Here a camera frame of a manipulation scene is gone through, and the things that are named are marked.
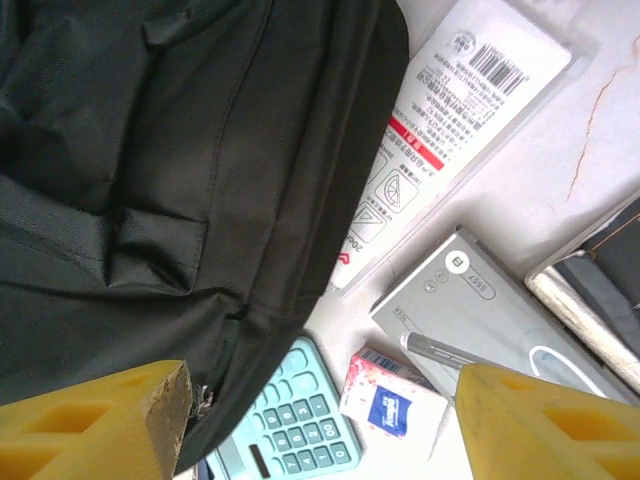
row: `pink package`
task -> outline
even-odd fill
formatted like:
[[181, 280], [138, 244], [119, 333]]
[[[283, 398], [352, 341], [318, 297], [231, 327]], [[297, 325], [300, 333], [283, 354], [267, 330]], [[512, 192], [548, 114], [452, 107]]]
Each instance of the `pink package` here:
[[351, 357], [340, 412], [360, 425], [433, 446], [447, 406], [416, 370], [368, 347]]

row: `red mark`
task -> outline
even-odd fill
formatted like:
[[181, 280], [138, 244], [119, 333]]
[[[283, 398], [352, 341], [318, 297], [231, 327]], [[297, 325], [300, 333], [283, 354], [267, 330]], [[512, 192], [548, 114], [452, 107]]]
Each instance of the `red mark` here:
[[573, 193], [573, 189], [576, 186], [576, 182], [578, 181], [578, 177], [580, 176], [580, 167], [582, 167], [582, 161], [587, 156], [587, 151], [589, 150], [589, 143], [591, 142], [591, 132], [593, 130], [593, 119], [596, 116], [596, 111], [600, 106], [600, 101], [602, 97], [609, 89], [611, 84], [618, 78], [618, 75], [621, 73], [631, 73], [636, 70], [638, 67], [638, 55], [640, 53], [639, 50], [640, 45], [640, 35], [636, 37], [636, 39], [631, 44], [631, 64], [617, 68], [612, 74], [607, 83], [600, 89], [598, 96], [596, 97], [596, 101], [593, 103], [593, 107], [591, 108], [591, 115], [589, 115], [589, 120], [587, 121], [587, 139], [584, 142], [584, 146], [582, 147], [582, 152], [580, 152], [580, 157], [578, 157], [578, 164], [576, 165], [576, 173], [573, 176], [573, 180], [571, 181], [571, 186], [569, 187], [569, 193], [567, 194], [567, 201], [571, 198], [571, 194]]
[[393, 128], [398, 135], [400, 135], [405, 142], [407, 142], [411, 148], [413, 148], [418, 154], [431, 164], [433, 168], [440, 171], [444, 167], [444, 163], [440, 161], [424, 144], [418, 140], [413, 133], [409, 131], [396, 117], [391, 117], [389, 120], [389, 126]]

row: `calculator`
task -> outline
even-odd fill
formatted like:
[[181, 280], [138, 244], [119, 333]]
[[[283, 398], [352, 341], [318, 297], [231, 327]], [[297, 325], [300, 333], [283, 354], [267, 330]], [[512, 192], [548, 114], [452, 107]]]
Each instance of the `calculator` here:
[[355, 468], [362, 451], [313, 342], [299, 337], [207, 462], [216, 480], [313, 478]]

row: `red label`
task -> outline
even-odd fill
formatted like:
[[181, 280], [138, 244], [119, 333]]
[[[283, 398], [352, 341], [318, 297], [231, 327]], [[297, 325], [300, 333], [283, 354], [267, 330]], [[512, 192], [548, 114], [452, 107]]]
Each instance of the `red label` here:
[[444, 167], [444, 163], [438, 159], [431, 151], [424, 146], [424, 144], [418, 140], [413, 133], [409, 131], [407, 127], [405, 127], [396, 117], [391, 117], [389, 120], [389, 126], [393, 128], [398, 135], [402, 137], [402, 139], [407, 142], [411, 148], [413, 148], [418, 155], [424, 158], [429, 164], [435, 168], [436, 170], [442, 170]]

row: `silver pen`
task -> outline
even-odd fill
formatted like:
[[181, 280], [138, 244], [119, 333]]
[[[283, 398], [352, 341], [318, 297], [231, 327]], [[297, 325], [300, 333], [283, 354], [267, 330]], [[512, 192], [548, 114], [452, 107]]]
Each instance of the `silver pen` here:
[[488, 365], [500, 366], [482, 357], [452, 347], [446, 343], [433, 340], [418, 332], [405, 333], [400, 337], [401, 345], [408, 352], [415, 353], [421, 357], [428, 358], [447, 367], [461, 370], [462, 367], [470, 363], [484, 363]]

